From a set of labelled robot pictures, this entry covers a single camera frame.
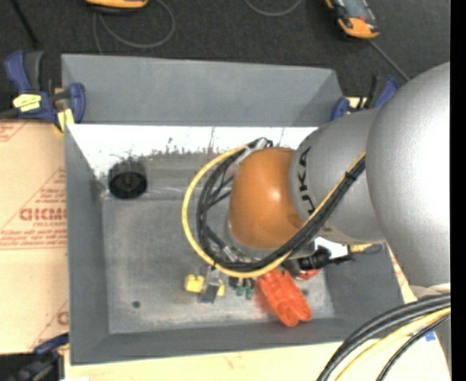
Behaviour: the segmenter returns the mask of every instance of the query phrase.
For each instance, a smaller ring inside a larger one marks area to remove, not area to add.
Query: black floor
[[[17,0],[43,44],[42,77],[60,80],[62,52],[96,52],[92,14],[82,0]],[[305,2],[286,17],[262,17],[242,0],[163,0],[176,19],[174,36],[163,46],[136,51],[119,45],[98,29],[108,53],[230,60],[262,64],[327,66],[337,71],[347,95],[367,94],[373,75],[404,79],[361,41],[346,41],[331,15],[316,0]],[[252,0],[265,10],[280,10],[294,0]],[[451,0],[368,0],[381,35],[375,42],[413,78],[450,60]],[[162,38],[169,16],[153,2],[133,17],[108,19],[122,36],[144,43]],[[13,87],[2,61],[18,49],[30,50],[31,40],[9,0],[0,0],[0,110],[10,103]],[[0,357],[0,379],[14,373],[28,357]]]

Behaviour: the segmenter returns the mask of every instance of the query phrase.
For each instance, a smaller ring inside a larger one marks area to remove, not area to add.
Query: yellow cable
[[[194,251],[200,256],[203,260],[205,260],[209,265],[212,267],[217,268],[219,271],[223,272],[226,275],[235,277],[235,278],[255,278],[257,276],[261,276],[262,274],[265,274],[266,272],[271,271],[274,268],[277,268],[290,254],[291,252],[286,252],[284,255],[282,255],[280,258],[277,260],[274,260],[270,264],[268,264],[266,267],[260,268],[255,271],[249,271],[249,272],[240,272],[240,271],[234,271],[226,267],[222,267],[220,264],[216,263],[215,260],[213,260],[210,256],[208,256],[205,251],[201,248],[199,243],[195,240],[194,235],[192,234],[191,227],[188,223],[188,206],[191,202],[191,196],[194,193],[194,189],[197,187],[199,181],[201,178],[215,165],[219,164],[226,158],[229,158],[233,154],[236,154],[237,152],[245,149],[244,146],[229,150],[227,152],[223,152],[219,156],[216,156],[213,158],[208,164],[206,164],[201,171],[199,171],[195,177],[192,179],[191,183],[189,184],[187,191],[185,192],[185,196],[183,197],[183,204],[182,204],[182,225],[183,225],[183,231],[185,232],[185,236],[188,239],[188,242],[190,243],[191,247],[194,249]],[[355,160],[355,162],[352,164],[352,166],[347,170],[347,172],[350,172],[356,164],[360,161],[360,159],[365,155],[365,151],[363,151],[360,156]],[[326,204],[328,199],[331,197],[333,192],[337,189],[338,185],[341,183],[341,181],[345,178],[342,177],[333,189],[326,195],[326,197],[322,200],[322,202],[319,204],[319,206],[316,208],[316,210],[309,216],[309,218],[306,220],[305,225],[316,215],[316,213]]]
[[[441,319],[442,317],[446,316],[447,314],[451,313],[451,308],[445,308],[438,310],[437,312],[433,312],[432,314],[427,314],[419,319],[416,319],[407,325],[402,326],[401,328],[395,330],[394,332],[388,334],[380,341],[377,341],[370,347],[366,348],[363,352],[358,354],[336,377],[335,381],[342,380],[348,373],[352,372],[352,370],[360,365],[360,363],[366,362],[374,356],[379,350],[387,348],[388,346],[399,342],[402,338],[411,335],[412,333],[416,332],[417,330],[424,328],[428,325],[431,325],[436,320]]]
[[[356,253],[356,252],[363,252],[365,251],[367,248],[373,246],[374,243],[365,243],[365,244],[352,244],[349,246],[349,250],[352,252],[352,253]]]

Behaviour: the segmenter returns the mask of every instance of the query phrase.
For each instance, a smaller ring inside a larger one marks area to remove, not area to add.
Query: blue clamp
[[[36,346],[33,354],[38,358],[24,366],[16,375],[8,380],[13,381],[39,381],[55,368],[55,362],[61,355],[56,351],[59,347],[68,343],[68,333],[61,334]]]
[[[366,109],[376,109],[383,106],[399,89],[397,81],[390,76],[376,76],[372,83],[370,93],[362,107],[351,108],[350,101],[341,97],[332,110],[330,121],[343,117],[347,112],[355,113]]]
[[[50,95],[40,89],[39,73],[42,52],[16,51],[11,53],[3,62],[9,80],[16,86],[19,94],[36,94],[40,96],[38,103],[29,107],[29,110],[16,107],[17,117],[23,119],[38,118],[56,124],[60,129],[62,125],[58,118],[58,110],[54,103],[58,100],[68,100],[74,121],[81,122],[86,108],[84,86],[81,83],[71,83],[63,92]]]

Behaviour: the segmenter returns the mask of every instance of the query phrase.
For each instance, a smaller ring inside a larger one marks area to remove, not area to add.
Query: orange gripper
[[[257,286],[279,320],[289,327],[312,318],[305,295],[296,286],[289,272],[275,268],[257,280]]]

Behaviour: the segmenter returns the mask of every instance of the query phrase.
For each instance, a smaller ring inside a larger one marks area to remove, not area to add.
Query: cardboard sheet
[[[0,121],[0,354],[68,330],[63,134]]]

